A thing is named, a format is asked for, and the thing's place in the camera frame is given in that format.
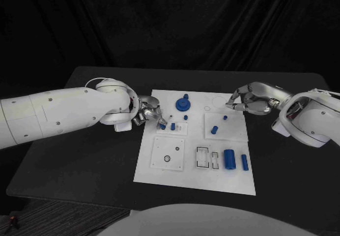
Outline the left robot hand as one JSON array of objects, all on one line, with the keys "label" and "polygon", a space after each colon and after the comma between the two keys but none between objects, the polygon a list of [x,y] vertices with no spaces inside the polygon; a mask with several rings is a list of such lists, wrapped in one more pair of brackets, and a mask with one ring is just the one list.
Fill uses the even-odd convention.
[{"label": "left robot hand", "polygon": [[132,122],[135,123],[135,125],[141,125],[148,120],[155,121],[156,124],[162,126],[167,125],[167,121],[162,118],[158,99],[152,96],[139,95],[136,115],[132,118]]}]

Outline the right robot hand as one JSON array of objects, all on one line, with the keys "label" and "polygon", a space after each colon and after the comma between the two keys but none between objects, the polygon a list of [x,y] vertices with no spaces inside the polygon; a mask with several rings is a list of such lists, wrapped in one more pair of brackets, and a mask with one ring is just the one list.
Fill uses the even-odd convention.
[{"label": "right robot hand", "polygon": [[262,116],[269,114],[272,109],[282,110],[290,98],[292,94],[277,86],[252,82],[234,90],[224,106]]}]

